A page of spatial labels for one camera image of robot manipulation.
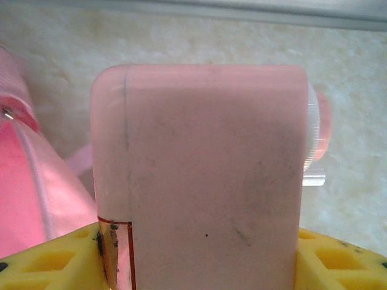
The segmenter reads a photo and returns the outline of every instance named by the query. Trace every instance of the pink plastic case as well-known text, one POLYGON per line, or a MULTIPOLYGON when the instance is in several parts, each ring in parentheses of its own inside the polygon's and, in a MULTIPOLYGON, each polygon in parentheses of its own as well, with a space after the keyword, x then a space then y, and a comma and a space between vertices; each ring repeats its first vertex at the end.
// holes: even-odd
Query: pink plastic case
POLYGON ((296 66, 123 65, 98 77, 97 208, 131 225, 132 248, 117 245, 132 289, 293 289, 308 93, 296 66))

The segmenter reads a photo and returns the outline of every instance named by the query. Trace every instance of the pink fabric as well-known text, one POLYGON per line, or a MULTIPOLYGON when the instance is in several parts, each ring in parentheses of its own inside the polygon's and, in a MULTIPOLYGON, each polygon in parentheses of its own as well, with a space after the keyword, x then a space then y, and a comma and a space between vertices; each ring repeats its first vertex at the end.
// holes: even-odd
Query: pink fabric
POLYGON ((0 257, 97 221, 91 196, 39 132, 21 72, 1 48, 0 156, 0 257))
POLYGON ((13 123, 0 126, 0 257, 47 237, 30 165, 13 123))
POLYGON ((34 131, 39 131, 39 123, 22 75, 15 58, 0 48, 0 106, 11 109, 15 119, 21 120, 34 131))

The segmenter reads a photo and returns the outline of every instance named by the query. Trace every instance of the pink strap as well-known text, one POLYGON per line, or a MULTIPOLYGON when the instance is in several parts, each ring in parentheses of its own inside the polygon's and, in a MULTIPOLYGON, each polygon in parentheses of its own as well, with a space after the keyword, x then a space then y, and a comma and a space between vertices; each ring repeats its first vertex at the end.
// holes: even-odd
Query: pink strap
POLYGON ((76 176, 80 176, 93 166, 91 144, 79 149, 74 155, 66 159, 67 166, 76 176))

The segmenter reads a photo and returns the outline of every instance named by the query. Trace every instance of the black mark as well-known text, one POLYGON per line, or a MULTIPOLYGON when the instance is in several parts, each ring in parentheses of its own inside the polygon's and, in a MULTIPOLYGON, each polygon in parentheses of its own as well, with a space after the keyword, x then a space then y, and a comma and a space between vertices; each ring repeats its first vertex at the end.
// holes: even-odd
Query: black mark
POLYGON ((100 231, 98 231, 98 233, 97 233, 97 244, 98 244, 99 254, 102 256, 103 255, 103 247, 102 247, 102 235, 101 235, 100 231))
POLYGON ((236 233, 238 234, 238 236, 241 238, 241 240, 248 246, 250 247, 252 244, 249 242, 249 237, 246 236, 244 233, 242 233, 241 231, 239 231, 237 228, 234 227, 234 230, 236 231, 236 233))
POLYGON ((5 262, 0 262, 0 272, 8 267, 8 264, 5 262))

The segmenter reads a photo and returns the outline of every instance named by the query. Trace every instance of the yellow plastic base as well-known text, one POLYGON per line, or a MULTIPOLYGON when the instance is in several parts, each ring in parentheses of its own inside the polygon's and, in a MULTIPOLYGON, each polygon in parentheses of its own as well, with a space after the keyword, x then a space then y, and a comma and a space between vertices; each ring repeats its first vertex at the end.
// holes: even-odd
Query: yellow plastic base
POLYGON ((98 223, 0 260, 0 290, 108 290, 98 223))
POLYGON ((300 228, 294 290, 387 290, 387 258, 300 228))
MULTIPOLYGON (((92 224, 0 260, 0 290, 108 290, 98 230, 92 224)), ((387 290, 387 258, 300 229, 294 290, 387 290)))

